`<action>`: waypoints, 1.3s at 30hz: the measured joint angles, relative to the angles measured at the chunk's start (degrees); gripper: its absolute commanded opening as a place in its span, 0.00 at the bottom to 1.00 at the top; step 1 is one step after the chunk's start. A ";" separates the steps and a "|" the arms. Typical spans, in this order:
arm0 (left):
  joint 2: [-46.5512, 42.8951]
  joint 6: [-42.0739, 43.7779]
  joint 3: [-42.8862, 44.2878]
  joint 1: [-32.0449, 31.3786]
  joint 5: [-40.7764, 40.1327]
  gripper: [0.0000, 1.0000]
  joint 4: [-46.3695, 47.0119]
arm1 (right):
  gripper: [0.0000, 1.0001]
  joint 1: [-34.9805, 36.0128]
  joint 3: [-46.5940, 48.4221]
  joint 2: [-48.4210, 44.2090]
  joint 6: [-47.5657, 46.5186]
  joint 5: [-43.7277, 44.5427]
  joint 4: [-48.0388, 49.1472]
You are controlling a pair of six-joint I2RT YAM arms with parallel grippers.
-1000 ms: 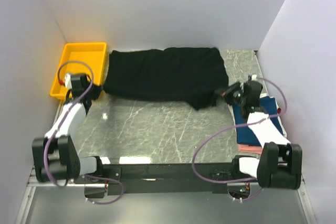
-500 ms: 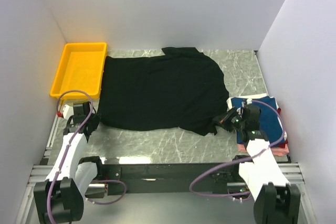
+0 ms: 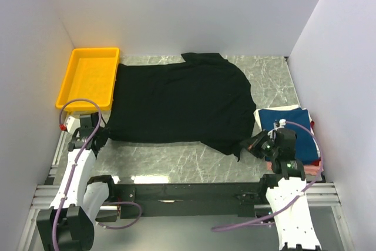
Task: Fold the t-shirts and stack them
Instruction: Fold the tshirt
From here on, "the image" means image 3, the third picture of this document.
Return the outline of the black t-shirt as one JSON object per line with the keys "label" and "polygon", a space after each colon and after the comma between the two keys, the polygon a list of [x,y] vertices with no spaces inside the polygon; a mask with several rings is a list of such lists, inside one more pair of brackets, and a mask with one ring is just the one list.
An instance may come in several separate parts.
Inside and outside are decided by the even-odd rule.
{"label": "black t-shirt", "polygon": [[121,64],[107,123],[112,140],[201,142],[240,156],[256,104],[243,71],[217,53],[184,53],[181,63]]}

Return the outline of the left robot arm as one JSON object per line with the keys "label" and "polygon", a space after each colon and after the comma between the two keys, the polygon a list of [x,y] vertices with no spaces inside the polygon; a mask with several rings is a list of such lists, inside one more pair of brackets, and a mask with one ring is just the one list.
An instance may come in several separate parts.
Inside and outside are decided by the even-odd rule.
{"label": "left robot arm", "polygon": [[94,225],[102,204],[111,205],[117,190],[110,175],[92,177],[98,153],[107,142],[98,112],[81,115],[68,143],[68,162],[61,185],[36,225],[44,250],[91,250]]}

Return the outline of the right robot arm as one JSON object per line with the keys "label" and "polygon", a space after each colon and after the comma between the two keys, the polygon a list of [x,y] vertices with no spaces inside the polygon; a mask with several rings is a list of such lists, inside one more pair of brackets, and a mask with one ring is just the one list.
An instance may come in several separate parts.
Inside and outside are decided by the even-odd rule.
{"label": "right robot arm", "polygon": [[266,130],[241,142],[260,159],[269,159],[272,175],[264,175],[258,198],[269,203],[277,229],[280,250],[321,250],[311,220],[306,190],[308,183],[302,162],[296,159],[295,131]]}

